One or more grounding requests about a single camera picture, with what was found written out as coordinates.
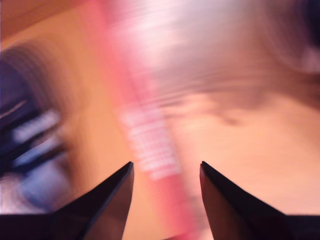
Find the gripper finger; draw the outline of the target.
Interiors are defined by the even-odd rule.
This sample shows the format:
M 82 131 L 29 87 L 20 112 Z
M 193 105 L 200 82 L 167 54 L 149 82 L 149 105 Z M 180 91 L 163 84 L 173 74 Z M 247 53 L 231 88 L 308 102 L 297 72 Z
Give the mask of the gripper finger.
M 53 240 L 120 240 L 134 185 L 130 161 L 95 188 L 54 214 Z
M 284 214 L 249 194 L 206 162 L 200 165 L 203 205 L 215 240 L 284 240 Z

